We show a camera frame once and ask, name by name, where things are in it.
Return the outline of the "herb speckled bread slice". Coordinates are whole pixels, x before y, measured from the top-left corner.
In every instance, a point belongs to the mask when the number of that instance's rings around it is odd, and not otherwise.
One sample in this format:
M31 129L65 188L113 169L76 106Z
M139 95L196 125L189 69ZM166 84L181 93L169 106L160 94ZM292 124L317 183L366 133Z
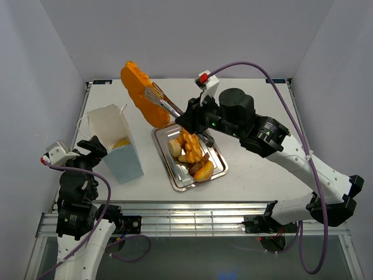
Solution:
M128 138L123 138L123 139L119 140L117 143L115 143L114 146L112 147L112 149L117 149L117 148L120 148L122 146L127 146L127 145L130 145L130 144L131 144L131 141Z

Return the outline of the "orange twisted braided bread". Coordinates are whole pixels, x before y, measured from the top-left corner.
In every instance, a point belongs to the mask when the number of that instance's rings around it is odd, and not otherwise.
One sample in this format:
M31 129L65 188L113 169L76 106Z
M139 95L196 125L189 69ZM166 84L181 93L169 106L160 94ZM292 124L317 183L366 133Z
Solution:
M202 160L202 150L200 148L199 138L195 134L190 134L182 130L177 138L181 148L185 149L185 154L180 155L178 160L185 163L198 163Z

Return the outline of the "large orange long loaf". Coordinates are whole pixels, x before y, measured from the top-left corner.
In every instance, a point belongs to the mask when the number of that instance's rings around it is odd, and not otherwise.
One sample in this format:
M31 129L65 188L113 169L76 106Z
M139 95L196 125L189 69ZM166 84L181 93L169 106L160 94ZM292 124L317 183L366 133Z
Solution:
M146 88L153 90L155 88L149 76L142 72L134 62L127 61L121 69L121 81L135 106L152 127L162 128L170 122L170 114L146 98Z

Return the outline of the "silver metal tongs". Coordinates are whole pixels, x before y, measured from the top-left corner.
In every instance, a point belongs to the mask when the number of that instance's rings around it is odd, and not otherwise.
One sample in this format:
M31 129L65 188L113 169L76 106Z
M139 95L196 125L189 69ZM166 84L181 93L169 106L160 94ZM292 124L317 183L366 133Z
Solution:
M145 87L146 98L166 111L168 111L175 119L180 117L184 112L177 107L162 91L162 89L156 84L152 83L151 86ZM202 134L198 134L199 139L209 148L211 148L215 141L213 137L206 131Z

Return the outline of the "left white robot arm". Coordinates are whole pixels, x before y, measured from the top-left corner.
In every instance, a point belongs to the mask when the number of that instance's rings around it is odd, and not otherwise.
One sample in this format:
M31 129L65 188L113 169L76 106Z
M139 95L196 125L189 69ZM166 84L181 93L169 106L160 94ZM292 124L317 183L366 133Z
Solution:
M62 173L57 199L55 279L95 279L105 245L124 225L120 207L107 202L99 208L93 205L100 178L93 167L107 155L106 148L97 136L79 141L78 147L88 154L70 150L57 141L41 158L43 164Z

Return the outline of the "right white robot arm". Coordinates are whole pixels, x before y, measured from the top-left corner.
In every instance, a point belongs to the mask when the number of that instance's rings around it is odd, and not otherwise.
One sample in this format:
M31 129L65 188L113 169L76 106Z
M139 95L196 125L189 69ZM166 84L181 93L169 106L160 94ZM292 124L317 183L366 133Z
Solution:
M209 96L204 102L190 99L175 122L191 134L211 128L235 137L243 148L286 169L312 190L294 200L268 203L263 215L246 222L252 232L273 233L309 219L336 227L353 216L357 205L354 197L362 190L363 178L341 174L307 155L284 125L255 112L253 97L243 90L224 90L217 100Z

